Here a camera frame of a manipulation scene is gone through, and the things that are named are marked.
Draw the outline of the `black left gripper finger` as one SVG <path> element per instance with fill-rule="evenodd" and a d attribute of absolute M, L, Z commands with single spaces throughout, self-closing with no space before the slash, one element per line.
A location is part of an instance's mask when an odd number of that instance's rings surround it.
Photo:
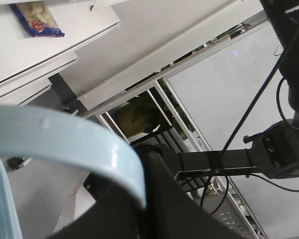
<path fill-rule="evenodd" d="M 190 199 L 154 152 L 138 152 L 145 170 L 147 206 L 115 184 L 52 239 L 240 239 Z"/>

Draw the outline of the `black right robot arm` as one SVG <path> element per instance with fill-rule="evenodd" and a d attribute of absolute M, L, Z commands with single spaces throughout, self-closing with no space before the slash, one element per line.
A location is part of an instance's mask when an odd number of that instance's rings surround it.
<path fill-rule="evenodd" d="M 159 162 L 173 176 L 299 177 L 299 0 L 264 0 L 271 23 L 173 77 L 190 72 L 203 83 L 183 101 L 202 120 L 215 151 L 175 153 L 138 145 L 142 162 Z"/>

